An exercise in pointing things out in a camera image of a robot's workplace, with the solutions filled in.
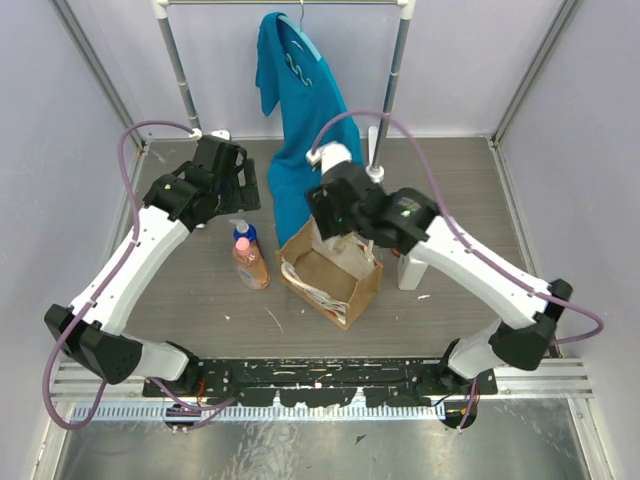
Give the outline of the blue orange pump bottle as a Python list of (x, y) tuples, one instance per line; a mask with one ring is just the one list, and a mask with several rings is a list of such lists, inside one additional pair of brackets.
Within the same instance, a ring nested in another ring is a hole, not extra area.
[(258, 236), (256, 228), (244, 219), (231, 218), (229, 222), (233, 225), (233, 239), (246, 238), (252, 245), (258, 247)]

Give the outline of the pink cap peach bottle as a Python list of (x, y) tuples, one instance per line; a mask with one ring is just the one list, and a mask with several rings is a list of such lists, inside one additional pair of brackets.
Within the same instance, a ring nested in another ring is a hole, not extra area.
[(235, 241), (233, 257), (239, 277), (249, 289), (263, 290), (269, 285), (270, 275), (260, 250), (254, 242), (250, 242), (245, 237), (239, 237)]

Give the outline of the white bottle grey cap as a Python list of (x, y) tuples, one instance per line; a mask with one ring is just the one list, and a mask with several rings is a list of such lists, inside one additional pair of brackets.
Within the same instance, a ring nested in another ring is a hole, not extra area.
[(414, 291), (418, 288), (428, 264), (413, 256), (401, 255), (397, 264), (398, 289)]

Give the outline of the white cap clear bottle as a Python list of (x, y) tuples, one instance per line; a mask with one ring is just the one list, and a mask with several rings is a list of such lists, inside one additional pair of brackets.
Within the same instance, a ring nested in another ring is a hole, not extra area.
[(357, 247), (357, 241), (353, 233), (331, 237), (324, 240), (323, 244), (332, 257), (351, 255)]

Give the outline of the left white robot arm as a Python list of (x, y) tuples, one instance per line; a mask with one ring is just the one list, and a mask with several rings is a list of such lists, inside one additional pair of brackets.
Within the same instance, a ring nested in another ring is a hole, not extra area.
[(64, 354), (111, 385), (141, 376), (163, 380), (178, 396), (194, 393), (202, 376), (198, 357), (172, 342), (125, 335), (127, 321), (161, 265), (197, 226), (259, 207), (255, 165), (246, 150), (226, 131), (202, 136), (191, 160), (152, 183), (139, 226), (96, 278), (69, 306), (46, 312), (54, 337), (70, 332)]

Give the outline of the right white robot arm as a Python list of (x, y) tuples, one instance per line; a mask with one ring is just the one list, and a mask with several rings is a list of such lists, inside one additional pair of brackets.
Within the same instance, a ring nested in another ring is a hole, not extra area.
[(306, 194), (323, 240), (357, 233), (383, 248), (432, 266), (480, 298), (499, 317), (477, 334), (452, 341), (438, 365), (444, 390), (459, 394), (479, 374), (501, 365), (538, 368), (572, 293), (497, 256), (463, 231), (453, 232), (439, 207), (413, 188), (387, 193), (349, 161), (322, 168)]

